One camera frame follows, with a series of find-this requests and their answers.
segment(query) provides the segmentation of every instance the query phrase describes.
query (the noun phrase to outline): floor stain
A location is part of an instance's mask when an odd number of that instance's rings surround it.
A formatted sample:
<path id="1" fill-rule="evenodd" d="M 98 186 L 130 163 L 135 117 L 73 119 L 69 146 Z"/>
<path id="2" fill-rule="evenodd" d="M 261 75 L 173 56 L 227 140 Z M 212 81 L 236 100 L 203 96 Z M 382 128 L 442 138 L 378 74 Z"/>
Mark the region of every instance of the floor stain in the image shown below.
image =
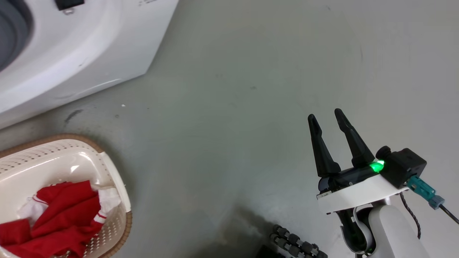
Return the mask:
<path id="1" fill-rule="evenodd" d="M 83 109 L 77 109 L 70 113 L 70 115 L 68 115 L 68 117 L 64 120 L 64 126 L 66 126 L 70 122 L 70 120 L 72 120 L 76 115 L 80 114 L 81 112 L 83 112 Z"/>
<path id="2" fill-rule="evenodd" d="M 84 65 L 84 63 L 86 62 L 86 60 L 88 60 L 88 58 L 85 58 L 85 59 L 83 60 L 83 62 L 82 62 L 80 65 L 78 65 L 78 67 L 81 67 L 82 65 Z"/>

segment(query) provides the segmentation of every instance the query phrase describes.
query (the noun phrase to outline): washing machine door seal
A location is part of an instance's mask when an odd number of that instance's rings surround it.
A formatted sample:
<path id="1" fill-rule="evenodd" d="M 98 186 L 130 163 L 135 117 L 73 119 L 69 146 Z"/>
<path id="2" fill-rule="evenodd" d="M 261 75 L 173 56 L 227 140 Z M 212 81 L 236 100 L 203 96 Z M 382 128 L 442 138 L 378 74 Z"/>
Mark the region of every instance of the washing machine door seal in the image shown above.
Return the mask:
<path id="1" fill-rule="evenodd" d="M 29 36 L 28 23 L 8 0 L 0 0 L 0 71 L 24 49 Z"/>

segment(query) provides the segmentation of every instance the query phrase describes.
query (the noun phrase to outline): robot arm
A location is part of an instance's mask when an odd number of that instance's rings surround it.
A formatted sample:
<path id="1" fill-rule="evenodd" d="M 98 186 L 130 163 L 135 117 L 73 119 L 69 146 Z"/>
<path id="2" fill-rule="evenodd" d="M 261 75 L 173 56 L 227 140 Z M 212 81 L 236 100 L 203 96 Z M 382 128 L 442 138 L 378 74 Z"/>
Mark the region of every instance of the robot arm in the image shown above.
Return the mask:
<path id="1" fill-rule="evenodd" d="M 387 201 L 409 189 L 406 182 L 419 178 L 426 161 L 409 149 L 391 152 L 386 146 L 376 160 L 341 109 L 335 110 L 335 116 L 353 155 L 353 167 L 345 170 L 333 161 L 315 116 L 308 117 L 321 178 L 317 195 L 321 211 L 338 215 L 344 240 L 357 257 L 428 257 L 404 216 Z M 358 209 L 365 204 L 372 207 Z"/>

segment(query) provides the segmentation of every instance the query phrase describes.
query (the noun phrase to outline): screw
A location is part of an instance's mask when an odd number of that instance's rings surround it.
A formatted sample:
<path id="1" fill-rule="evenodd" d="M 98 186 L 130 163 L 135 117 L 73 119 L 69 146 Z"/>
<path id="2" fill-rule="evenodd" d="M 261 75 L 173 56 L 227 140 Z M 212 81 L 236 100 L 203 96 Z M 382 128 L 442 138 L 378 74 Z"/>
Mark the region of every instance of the screw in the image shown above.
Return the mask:
<path id="1" fill-rule="evenodd" d="M 69 8 L 62 11 L 65 15 L 72 15 L 75 13 L 75 9 Z"/>

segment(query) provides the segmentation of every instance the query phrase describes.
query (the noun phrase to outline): black cable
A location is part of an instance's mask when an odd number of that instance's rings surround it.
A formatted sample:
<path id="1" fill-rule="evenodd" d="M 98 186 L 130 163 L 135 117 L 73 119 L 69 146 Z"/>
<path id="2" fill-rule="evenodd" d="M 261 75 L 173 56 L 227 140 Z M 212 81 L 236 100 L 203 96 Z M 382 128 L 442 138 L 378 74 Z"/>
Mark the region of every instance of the black cable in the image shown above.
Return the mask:
<path id="1" fill-rule="evenodd" d="M 440 209 L 442 209 L 450 218 L 452 218 L 454 220 L 454 222 L 456 222 L 457 224 L 459 224 L 459 219 L 456 218 L 451 212 L 448 211 L 448 209 L 446 209 L 443 204 L 440 204 Z"/>
<path id="2" fill-rule="evenodd" d="M 406 203 L 406 200 L 405 200 L 405 197 L 403 196 L 403 193 L 401 192 L 400 193 L 400 199 L 402 199 L 402 202 L 403 202 L 403 206 L 405 206 L 406 210 L 409 212 L 409 214 L 411 215 L 411 217 L 413 217 L 414 219 L 414 222 L 416 223 L 416 226 L 418 227 L 418 239 L 421 239 L 421 225 L 419 224 L 419 221 L 418 219 L 416 218 L 416 216 L 414 215 L 414 213 L 411 211 L 411 209 L 408 207 L 408 204 Z"/>

